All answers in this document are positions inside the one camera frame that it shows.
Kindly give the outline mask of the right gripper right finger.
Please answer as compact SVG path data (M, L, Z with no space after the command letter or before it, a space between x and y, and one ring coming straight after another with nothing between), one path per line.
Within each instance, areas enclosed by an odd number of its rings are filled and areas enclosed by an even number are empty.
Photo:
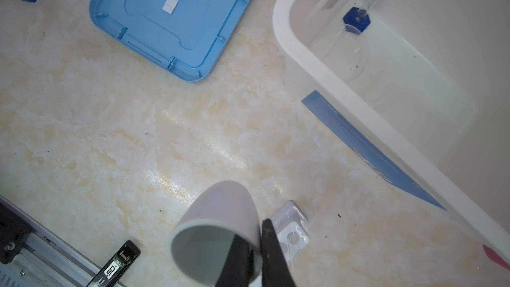
M270 219L262 222L261 253L263 287L296 287Z

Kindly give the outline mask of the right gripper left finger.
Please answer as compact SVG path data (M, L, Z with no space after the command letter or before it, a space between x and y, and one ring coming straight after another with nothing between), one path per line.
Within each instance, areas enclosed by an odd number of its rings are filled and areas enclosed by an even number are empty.
M249 242L235 235L216 287L248 287L254 272L254 251Z

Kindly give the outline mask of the small white ceramic crucible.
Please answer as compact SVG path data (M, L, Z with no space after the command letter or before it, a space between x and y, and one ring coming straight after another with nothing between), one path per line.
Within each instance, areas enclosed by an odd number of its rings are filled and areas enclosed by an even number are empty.
M260 222L254 200L242 184L213 184L194 200L171 231L169 255L174 267L200 286L215 286L232 241L238 235L260 256Z

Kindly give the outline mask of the clear glass petri dish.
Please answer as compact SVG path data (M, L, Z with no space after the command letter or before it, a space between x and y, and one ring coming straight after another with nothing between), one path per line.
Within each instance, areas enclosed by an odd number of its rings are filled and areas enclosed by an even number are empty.
M320 33L313 40L312 52L344 82L357 78L369 60L365 37L357 28L346 24Z

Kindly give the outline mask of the white test tube rack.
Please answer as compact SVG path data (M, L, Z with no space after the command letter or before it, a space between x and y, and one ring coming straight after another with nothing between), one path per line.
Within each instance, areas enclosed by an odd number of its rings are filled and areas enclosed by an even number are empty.
M261 231L262 222L270 219L276 230L278 241L288 265L290 274L296 284L305 279L305 275L300 274L300 268L303 267L301 257L304 249L309 244L309 235L307 233L309 220L298 205L290 200L283 204L271 217L261 218L260 223L260 256L261 260L256 263L256 278L250 283L251 286L262 286L262 253L261 253Z

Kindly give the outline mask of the black stapler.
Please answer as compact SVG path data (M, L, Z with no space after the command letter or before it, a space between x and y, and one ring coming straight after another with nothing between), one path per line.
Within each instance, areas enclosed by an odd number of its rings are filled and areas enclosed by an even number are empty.
M141 255L139 248L131 240L127 240L86 286L115 286L139 255Z

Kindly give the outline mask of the pink jar black lid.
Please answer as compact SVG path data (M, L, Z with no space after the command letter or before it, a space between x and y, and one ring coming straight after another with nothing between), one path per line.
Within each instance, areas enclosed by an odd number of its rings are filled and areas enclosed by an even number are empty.
M490 248L487 245L484 245L483 251L492 262L510 271L510 265L502 257L500 257L492 248Z

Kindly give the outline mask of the blue plastic bin lid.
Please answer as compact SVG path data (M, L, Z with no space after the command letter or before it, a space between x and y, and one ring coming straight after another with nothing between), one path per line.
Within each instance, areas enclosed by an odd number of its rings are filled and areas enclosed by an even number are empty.
M91 0L95 26L186 82L205 79L251 0Z

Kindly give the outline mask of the white plastic storage bin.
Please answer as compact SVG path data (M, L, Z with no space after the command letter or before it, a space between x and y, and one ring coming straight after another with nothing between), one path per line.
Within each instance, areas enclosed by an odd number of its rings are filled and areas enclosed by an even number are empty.
M509 264L509 0L378 0L364 71L312 52L357 0L277 0L285 82L387 182L455 213Z

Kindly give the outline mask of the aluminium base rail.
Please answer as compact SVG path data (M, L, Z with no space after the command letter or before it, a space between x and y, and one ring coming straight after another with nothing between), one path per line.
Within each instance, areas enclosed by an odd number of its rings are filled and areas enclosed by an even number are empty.
M95 265L1 197L2 286L86 286L106 263Z

